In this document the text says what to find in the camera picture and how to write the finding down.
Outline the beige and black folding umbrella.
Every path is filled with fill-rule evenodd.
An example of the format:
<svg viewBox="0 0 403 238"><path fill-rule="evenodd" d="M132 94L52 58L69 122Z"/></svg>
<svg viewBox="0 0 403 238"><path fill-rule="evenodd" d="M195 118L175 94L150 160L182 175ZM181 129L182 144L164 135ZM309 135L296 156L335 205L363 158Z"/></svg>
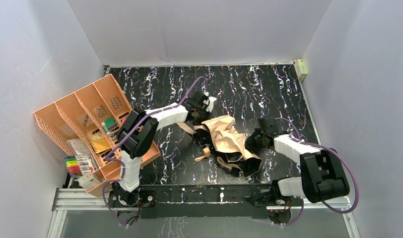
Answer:
<svg viewBox="0 0 403 238"><path fill-rule="evenodd" d="M193 127L177 123L187 134L206 144L202 155L194 159L196 163L215 155L222 168L249 177L260 170L262 160L245 146L247 135L239 133L234 124L235 118L230 115L208 119Z"/></svg>

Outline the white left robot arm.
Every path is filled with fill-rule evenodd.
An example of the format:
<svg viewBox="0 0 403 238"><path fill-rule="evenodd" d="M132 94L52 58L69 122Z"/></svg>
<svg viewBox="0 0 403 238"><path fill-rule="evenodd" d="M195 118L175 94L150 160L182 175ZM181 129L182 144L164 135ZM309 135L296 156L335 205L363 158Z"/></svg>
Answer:
<svg viewBox="0 0 403 238"><path fill-rule="evenodd" d="M216 103L216 97L197 91L191 97L158 109L133 109L117 133L121 171L112 185L114 197L128 206L136 205L141 163L156 132L178 123L199 124L208 119Z"/></svg>

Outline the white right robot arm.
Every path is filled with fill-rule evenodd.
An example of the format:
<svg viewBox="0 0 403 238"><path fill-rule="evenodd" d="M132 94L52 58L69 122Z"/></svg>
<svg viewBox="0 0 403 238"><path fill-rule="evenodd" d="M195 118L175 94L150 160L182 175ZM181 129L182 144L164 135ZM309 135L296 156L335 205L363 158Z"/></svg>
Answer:
<svg viewBox="0 0 403 238"><path fill-rule="evenodd" d="M294 134L278 129L274 118L261 118L258 125L246 139L246 149L254 154L272 149L300 166L299 177L272 182L275 201L299 197L317 203L349 195L350 186L335 151L306 145Z"/></svg>

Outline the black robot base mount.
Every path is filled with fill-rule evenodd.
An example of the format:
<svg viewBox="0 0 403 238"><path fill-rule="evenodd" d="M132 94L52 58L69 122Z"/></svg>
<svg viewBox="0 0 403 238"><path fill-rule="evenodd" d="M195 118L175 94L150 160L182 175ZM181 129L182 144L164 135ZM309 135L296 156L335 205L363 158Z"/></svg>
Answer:
<svg viewBox="0 0 403 238"><path fill-rule="evenodd" d="M166 217L251 217L286 223L289 198L271 184L141 185L128 193L118 183L108 196L111 208L135 208L142 219Z"/></svg>

